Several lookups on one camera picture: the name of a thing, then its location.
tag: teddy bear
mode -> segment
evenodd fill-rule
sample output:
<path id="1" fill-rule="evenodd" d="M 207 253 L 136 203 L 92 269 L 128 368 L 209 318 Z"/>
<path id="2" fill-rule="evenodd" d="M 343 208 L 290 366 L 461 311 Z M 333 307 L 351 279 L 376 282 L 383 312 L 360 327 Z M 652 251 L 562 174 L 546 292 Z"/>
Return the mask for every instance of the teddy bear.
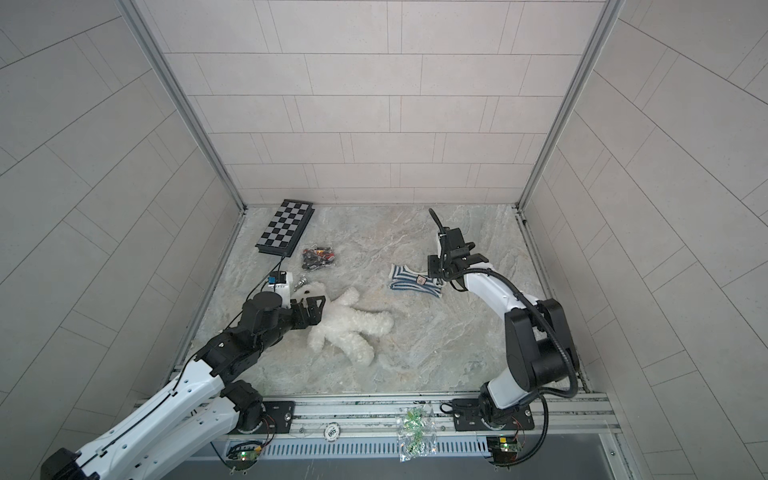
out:
<path id="1" fill-rule="evenodd" d="M 301 302 L 311 296 L 326 296 L 326 286 L 322 283 L 308 283 L 299 288 L 296 300 Z M 360 300 L 360 293 L 350 287 L 334 301 L 326 300 L 323 318 L 310 330 L 307 345 L 315 353 L 320 353 L 328 340 L 338 346 L 344 354 L 361 366 L 368 366 L 373 361 L 373 347 L 360 334 L 381 336 L 392 330 L 394 319 L 389 312 L 363 312 L 352 305 Z"/>

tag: tile wall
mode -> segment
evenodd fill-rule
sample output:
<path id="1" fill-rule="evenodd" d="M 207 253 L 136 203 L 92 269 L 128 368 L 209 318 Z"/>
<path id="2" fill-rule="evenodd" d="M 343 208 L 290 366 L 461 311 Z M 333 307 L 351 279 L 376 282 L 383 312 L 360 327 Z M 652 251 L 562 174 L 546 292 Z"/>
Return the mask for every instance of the tile wall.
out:
<path id="1" fill-rule="evenodd" d="M 137 4 L 249 204 L 517 201 L 603 8 Z"/>
<path id="2" fill-rule="evenodd" d="M 645 478 L 768 478 L 767 32 L 627 0 L 525 209 Z"/>
<path id="3" fill-rule="evenodd" d="M 238 209 L 114 3 L 0 4 L 0 464 L 153 394 Z"/>

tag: plastic wrap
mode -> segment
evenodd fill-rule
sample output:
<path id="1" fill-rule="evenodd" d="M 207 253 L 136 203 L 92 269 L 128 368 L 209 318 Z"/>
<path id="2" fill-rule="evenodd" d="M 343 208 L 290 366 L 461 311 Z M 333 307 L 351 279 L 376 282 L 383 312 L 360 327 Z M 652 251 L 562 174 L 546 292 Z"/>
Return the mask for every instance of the plastic wrap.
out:
<path id="1" fill-rule="evenodd" d="M 305 248 L 301 253 L 301 267 L 304 270 L 317 270 L 326 266 L 332 266 L 336 262 L 336 254 L 333 252 L 333 246 L 325 245 L 318 247 L 312 245 Z"/>
<path id="2" fill-rule="evenodd" d="M 408 409 L 397 419 L 400 461 L 433 455 L 437 450 L 437 428 L 428 405 Z"/>

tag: mounting plate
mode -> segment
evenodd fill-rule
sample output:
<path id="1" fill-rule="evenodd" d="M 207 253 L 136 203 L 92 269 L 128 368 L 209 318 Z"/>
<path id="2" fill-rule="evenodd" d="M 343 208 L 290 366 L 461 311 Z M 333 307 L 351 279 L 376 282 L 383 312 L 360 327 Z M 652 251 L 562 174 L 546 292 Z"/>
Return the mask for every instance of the mounting plate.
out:
<path id="1" fill-rule="evenodd" d="M 480 418 L 480 408 L 478 407 L 477 399 L 453 399 L 451 400 L 451 403 L 461 407 L 461 411 L 458 412 L 458 417 L 453 415 L 453 425 L 457 432 L 472 432 L 476 430 L 488 430 L 494 432 L 493 429 L 485 426 L 485 423 L 483 423 Z M 530 412 L 530 407 L 520 410 L 520 412 L 513 415 L 513 417 L 520 422 L 523 430 L 533 430 L 533 416 L 526 415 L 526 411 Z M 506 427 L 504 427 L 504 430 L 511 429 L 517 429 L 517 425 L 513 421 L 510 421 L 507 423 Z"/>

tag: black and white checkered board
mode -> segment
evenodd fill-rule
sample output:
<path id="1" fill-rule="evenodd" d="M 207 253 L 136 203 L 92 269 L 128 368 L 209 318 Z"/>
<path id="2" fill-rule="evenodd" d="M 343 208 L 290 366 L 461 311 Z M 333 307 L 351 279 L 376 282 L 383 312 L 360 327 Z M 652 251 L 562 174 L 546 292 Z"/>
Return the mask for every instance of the black and white checkered board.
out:
<path id="1" fill-rule="evenodd" d="M 309 202 L 284 200 L 256 243 L 261 253 L 290 257 L 315 209 Z"/>

